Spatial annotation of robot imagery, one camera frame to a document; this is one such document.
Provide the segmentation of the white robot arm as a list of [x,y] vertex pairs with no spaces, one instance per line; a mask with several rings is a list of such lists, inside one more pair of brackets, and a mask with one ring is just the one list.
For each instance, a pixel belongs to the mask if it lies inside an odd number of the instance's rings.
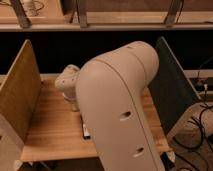
[[68,65],[55,87],[78,110],[105,171],[165,171],[141,103],[159,68],[156,50],[135,41],[79,68]]

